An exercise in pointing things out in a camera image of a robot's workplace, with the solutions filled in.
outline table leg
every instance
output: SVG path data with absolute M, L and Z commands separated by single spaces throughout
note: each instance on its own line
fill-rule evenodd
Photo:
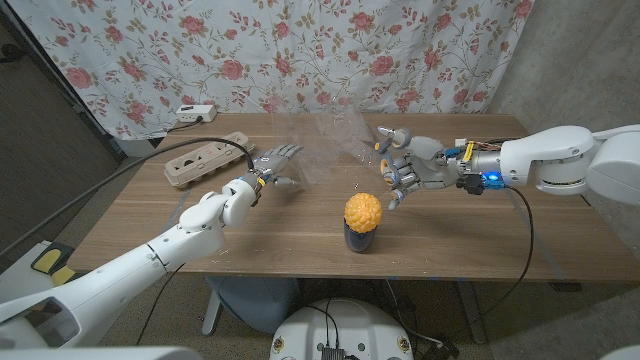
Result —
M 218 318 L 220 317 L 220 312 L 222 311 L 222 304 L 220 304 L 220 300 L 218 299 L 218 294 L 215 290 L 211 291 L 211 296 L 209 297 L 209 305 L 207 306 L 207 312 L 204 315 L 204 320 L 202 322 L 202 334 L 209 336 L 213 334 L 213 331 L 216 329 L 216 323 L 218 322 Z
M 476 344 L 484 344 L 487 342 L 487 334 L 484 330 L 484 322 L 480 315 L 480 307 L 478 306 L 478 299 L 476 298 L 476 292 L 473 289 L 473 284 L 470 281 L 457 281 L 458 293 L 460 294 L 460 300 L 464 307 L 465 315 L 467 315 L 467 321 L 469 324 L 473 341 Z

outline power strip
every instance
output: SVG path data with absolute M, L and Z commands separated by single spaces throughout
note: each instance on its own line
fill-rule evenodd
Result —
M 176 111 L 180 122 L 195 122 L 198 116 L 202 116 L 203 122 L 212 122 L 217 113 L 213 105 L 182 105 Z

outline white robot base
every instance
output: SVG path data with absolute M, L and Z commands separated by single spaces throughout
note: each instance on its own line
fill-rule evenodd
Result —
M 327 301 L 321 300 L 312 306 L 324 311 Z M 331 319 L 325 319 L 322 311 L 304 307 L 280 325 L 273 336 L 269 359 L 413 359 L 407 333 L 384 311 L 346 298 L 332 299 L 328 310 L 338 328 L 338 346 Z

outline transparent plastic sheet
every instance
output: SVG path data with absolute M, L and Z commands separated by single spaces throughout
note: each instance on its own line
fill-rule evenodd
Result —
M 388 187 L 380 175 L 380 156 L 373 148 L 378 138 L 355 106 L 332 102 L 322 113 L 273 113 L 272 120 L 278 144 L 304 146 L 287 174 L 303 189 L 322 184 L 353 189 L 354 195 L 376 196 L 386 208 Z

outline black connector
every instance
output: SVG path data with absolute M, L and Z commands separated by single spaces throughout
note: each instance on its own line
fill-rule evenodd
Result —
M 484 192 L 484 181 L 479 174 L 465 175 L 456 181 L 458 189 L 464 188 L 471 195 L 482 195 Z

